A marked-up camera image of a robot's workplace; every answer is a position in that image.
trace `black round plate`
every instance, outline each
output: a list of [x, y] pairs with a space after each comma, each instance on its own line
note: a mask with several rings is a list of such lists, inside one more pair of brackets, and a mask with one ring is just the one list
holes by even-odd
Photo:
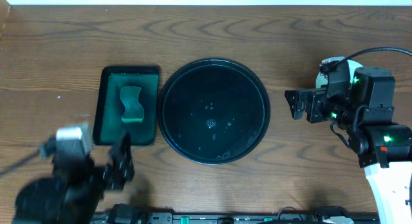
[[165, 83], [158, 123], [169, 145], [199, 163], [238, 160], [266, 133], [270, 104], [265, 87], [246, 66], [225, 59], [192, 62]]

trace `green light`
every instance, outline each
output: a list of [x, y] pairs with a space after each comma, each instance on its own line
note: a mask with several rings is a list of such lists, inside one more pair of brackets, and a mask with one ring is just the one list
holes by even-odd
[[357, 77], [353, 78], [353, 83], [356, 84], [356, 82], [360, 81], [360, 79], [358, 79]]
[[384, 136], [384, 141], [385, 141], [385, 142], [392, 141], [392, 138], [389, 137], [389, 136]]

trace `sponge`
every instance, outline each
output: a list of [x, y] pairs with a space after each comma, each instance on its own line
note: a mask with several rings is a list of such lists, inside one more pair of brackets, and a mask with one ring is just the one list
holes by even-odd
[[125, 124], [142, 122], [144, 108], [139, 103], [139, 94], [142, 88], [138, 86], [125, 86], [120, 90], [120, 99], [125, 107], [122, 122]]

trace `tabletop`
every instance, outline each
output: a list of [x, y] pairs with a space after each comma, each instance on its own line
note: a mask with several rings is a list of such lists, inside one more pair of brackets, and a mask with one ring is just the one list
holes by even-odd
[[[0, 40], [0, 223], [17, 193], [50, 176], [50, 160], [15, 162], [62, 126], [93, 125], [100, 74], [109, 65], [158, 65], [159, 89], [183, 65], [223, 57], [248, 66], [271, 105], [268, 131], [246, 157], [202, 165], [176, 153], [156, 130], [153, 145], [133, 147], [135, 179], [107, 192], [116, 203], [176, 212], [278, 212], [340, 205], [376, 212], [355, 153], [329, 123], [293, 120], [286, 89], [312, 88], [322, 59], [365, 48], [412, 49], [412, 7], [354, 6], [13, 6]], [[365, 66], [393, 72], [394, 121], [412, 126], [412, 61], [369, 53]], [[95, 146], [97, 164], [108, 147]]]

